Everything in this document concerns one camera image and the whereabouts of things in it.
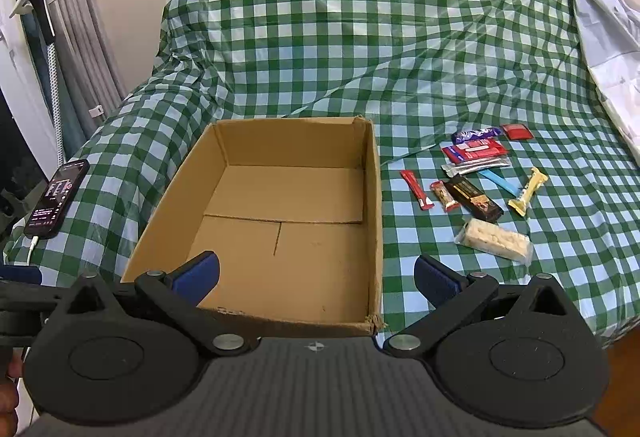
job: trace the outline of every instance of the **hand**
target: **hand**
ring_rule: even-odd
[[[17,379],[22,377],[21,349],[14,350],[6,375]],[[18,384],[8,378],[0,380],[0,437],[13,437],[18,429]]]

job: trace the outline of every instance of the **smartphone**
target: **smartphone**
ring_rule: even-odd
[[[28,237],[48,239],[60,229],[66,208],[89,170],[86,159],[67,162],[56,170],[24,227]]]

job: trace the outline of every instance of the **cardboard box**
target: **cardboard box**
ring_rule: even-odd
[[[372,335],[382,327],[382,197],[363,118],[223,120],[180,166],[123,281],[210,249],[200,303],[261,336]]]

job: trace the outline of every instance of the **white cloth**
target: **white cloth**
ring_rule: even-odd
[[[640,6],[574,0],[580,45],[602,105],[640,166]]]

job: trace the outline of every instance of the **ribbed black surface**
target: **ribbed black surface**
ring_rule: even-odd
[[[324,348],[318,350],[317,343]],[[246,356],[214,360],[194,391],[155,417],[117,427],[87,428],[44,416],[23,435],[596,437],[602,434],[587,421],[547,430],[523,430],[477,419],[451,404],[420,363],[386,356],[370,338],[318,342],[266,338],[258,350]]]

